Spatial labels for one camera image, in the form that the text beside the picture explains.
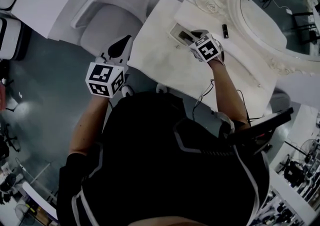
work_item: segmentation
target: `person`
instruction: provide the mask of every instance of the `person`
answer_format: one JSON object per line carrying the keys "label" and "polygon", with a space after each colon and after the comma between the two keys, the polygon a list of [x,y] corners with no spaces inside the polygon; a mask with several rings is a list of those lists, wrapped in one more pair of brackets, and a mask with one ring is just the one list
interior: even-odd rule
{"label": "person", "polygon": [[[133,95],[123,87],[124,98],[104,129],[109,99],[92,97],[60,169],[62,226],[241,226],[250,221],[255,188],[224,138],[250,127],[247,110],[223,62],[208,64],[218,113],[225,119],[219,137],[187,119],[182,99],[163,88]],[[103,149],[93,149],[96,142]],[[206,145],[212,152],[197,151]]]}

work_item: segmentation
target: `gray floor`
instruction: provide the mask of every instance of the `gray floor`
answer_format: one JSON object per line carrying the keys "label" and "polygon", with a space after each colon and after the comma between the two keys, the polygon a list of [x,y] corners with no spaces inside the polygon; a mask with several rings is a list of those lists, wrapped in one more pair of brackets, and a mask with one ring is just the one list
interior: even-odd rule
{"label": "gray floor", "polygon": [[[259,2],[259,0],[253,1],[259,7],[263,6],[263,3]],[[275,2],[279,7],[286,6],[290,8],[294,14],[308,12],[307,0],[275,0]],[[272,1],[264,11],[275,21],[287,38],[287,49],[306,55],[310,54],[310,45],[300,44],[301,40],[306,41],[310,39],[309,31],[292,30],[294,27],[294,18],[286,12],[286,8],[278,8]],[[298,16],[296,17],[296,21],[298,26],[306,25],[308,24],[308,16]]]}
{"label": "gray floor", "polygon": [[[8,162],[14,168],[18,158],[32,176],[51,163],[39,182],[54,193],[58,190],[59,168],[66,162],[73,129],[91,98],[85,77],[94,60],[79,46],[45,39],[34,32],[24,60],[10,62],[9,75],[14,83],[7,88],[7,107],[17,107],[14,112],[3,111],[0,123],[1,127],[10,124],[11,136],[17,136],[15,145],[20,145],[21,151],[17,153],[10,148]],[[137,93],[155,91],[157,83],[153,80],[133,68],[129,73],[127,82]],[[196,100],[171,92],[183,98],[191,117]],[[116,105],[121,97],[119,92],[112,104]],[[201,104],[195,118],[213,134],[217,133],[219,126],[207,106]],[[33,187],[43,197],[48,196],[37,185]]]}

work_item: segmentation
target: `white table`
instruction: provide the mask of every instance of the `white table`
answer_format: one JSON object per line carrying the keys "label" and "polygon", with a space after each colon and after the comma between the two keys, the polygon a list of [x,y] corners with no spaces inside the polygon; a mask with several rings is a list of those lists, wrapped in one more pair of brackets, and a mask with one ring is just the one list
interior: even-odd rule
{"label": "white table", "polygon": [[42,196],[40,196],[34,188],[30,186],[26,181],[23,183],[22,188],[40,207],[43,208],[49,215],[58,220],[57,211],[50,205]]}
{"label": "white table", "polygon": [[[158,83],[198,99],[209,87],[210,80],[214,78],[213,72],[208,64],[195,59],[189,49],[179,45],[169,33],[177,23],[175,18],[189,30],[207,29],[224,47],[226,68],[235,87],[243,92],[249,116],[261,117],[276,86],[277,76],[262,58],[245,47],[243,39],[239,38],[232,28],[229,28],[230,39],[221,39],[222,23],[213,21],[213,18],[204,12],[203,15],[195,16],[199,13],[198,8],[192,6],[188,2],[160,0],[133,42],[128,65]],[[210,18],[203,26],[204,22],[200,21],[206,17]],[[238,51],[237,57],[229,55],[229,49],[226,48],[233,52]],[[245,55],[244,50],[249,51],[250,56]],[[239,61],[245,62],[250,72],[242,65],[243,62]],[[217,111],[215,89],[205,96],[202,102]]]}

